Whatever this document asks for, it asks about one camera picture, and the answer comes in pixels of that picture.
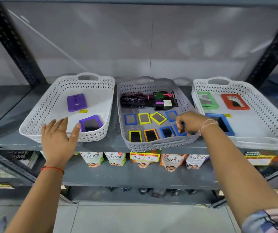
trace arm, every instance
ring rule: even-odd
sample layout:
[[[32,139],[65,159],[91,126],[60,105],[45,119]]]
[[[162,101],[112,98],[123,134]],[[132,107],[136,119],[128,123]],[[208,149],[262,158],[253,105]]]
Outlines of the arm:
[[[42,146],[47,158],[44,166],[64,170],[73,155],[81,126],[77,124],[68,139],[67,124],[68,118],[43,125]],[[5,233],[53,232],[62,177],[59,170],[42,170]]]
[[[184,121],[188,131],[198,131],[208,118],[193,112],[179,115],[178,128]],[[278,208],[278,194],[244,157],[217,124],[207,126],[202,136],[206,142],[214,173],[234,217],[241,226],[259,210]]]

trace perforated basket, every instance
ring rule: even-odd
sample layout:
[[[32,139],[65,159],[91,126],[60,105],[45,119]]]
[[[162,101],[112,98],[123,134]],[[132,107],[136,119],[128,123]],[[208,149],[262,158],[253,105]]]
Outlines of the perforated basket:
[[[103,126],[95,131],[80,132],[78,142],[99,141],[107,134],[114,93],[114,78],[94,73],[62,76],[49,87],[20,126],[20,133],[41,143],[41,126],[53,119],[68,117],[67,135],[79,120],[98,115]],[[83,93],[87,113],[68,112],[67,97]]]
[[[150,81],[147,83],[140,84],[140,81]],[[175,147],[181,145],[187,145],[193,143],[198,137],[198,134],[192,136],[176,136],[176,137],[168,137],[161,139],[160,127],[172,126],[176,124],[176,122],[165,121],[162,125],[158,125],[155,122],[151,122],[150,124],[140,125],[126,125],[124,115],[127,114],[136,114],[138,120],[138,113],[155,113],[154,108],[152,107],[144,107],[143,109],[137,108],[122,108],[120,103],[120,97],[122,93],[125,92],[142,92],[145,95],[152,94],[157,91],[167,91],[171,93],[172,91],[175,94],[177,103],[179,107],[174,107],[169,111],[176,111],[177,114],[181,114],[187,111],[195,111],[195,108],[192,106],[191,102],[184,95],[181,89],[174,83],[174,81],[167,78],[152,78],[152,77],[140,77],[136,78],[132,81],[122,82],[117,86],[117,101],[118,101],[118,118],[121,127],[122,137],[126,143],[126,146],[133,152],[145,152],[146,150],[154,150],[154,149],[164,149],[168,147]],[[162,115],[165,115],[165,111],[159,111]],[[128,131],[141,131],[142,140],[145,141],[144,138],[144,130],[155,128],[156,132],[160,138],[160,140],[152,141],[152,142],[141,142],[134,143],[129,141]]]
[[[227,85],[210,83],[211,80],[225,80]],[[203,109],[198,91],[210,92],[219,104],[217,110]],[[239,94],[250,110],[230,110],[226,107],[221,94]],[[201,113],[229,114],[227,120],[235,136],[228,136],[240,148],[278,149],[278,109],[254,86],[246,82],[232,81],[225,77],[195,79],[192,98],[196,110]]]

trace tiled floor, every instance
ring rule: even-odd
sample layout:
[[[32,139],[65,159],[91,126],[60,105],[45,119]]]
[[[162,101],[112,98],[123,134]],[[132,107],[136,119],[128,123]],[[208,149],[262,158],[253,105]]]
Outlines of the tiled floor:
[[[19,208],[0,203],[0,219],[10,222]],[[240,229],[229,208],[198,208],[188,205],[141,205],[81,202],[60,203],[54,233],[80,232],[229,232]]]

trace left hand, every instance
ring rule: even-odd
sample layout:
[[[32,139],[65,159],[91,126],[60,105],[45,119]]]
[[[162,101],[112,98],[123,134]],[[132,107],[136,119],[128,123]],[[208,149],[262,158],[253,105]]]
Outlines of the left hand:
[[[44,166],[65,169],[66,163],[72,157],[77,146],[81,124],[73,128],[70,138],[67,137],[68,118],[56,122],[52,120],[48,125],[42,126],[42,148],[46,156]]]

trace red thread bracelet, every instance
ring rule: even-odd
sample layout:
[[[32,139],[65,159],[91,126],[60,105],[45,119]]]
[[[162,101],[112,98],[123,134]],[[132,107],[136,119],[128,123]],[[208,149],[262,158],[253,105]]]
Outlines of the red thread bracelet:
[[[45,166],[44,166],[43,168],[41,168],[40,172],[42,172],[43,169],[47,169],[47,168],[56,169],[56,170],[58,170],[58,171],[61,171],[61,172],[64,174],[64,170],[62,170],[62,169],[60,169],[60,168],[57,168],[57,167],[45,167]]]

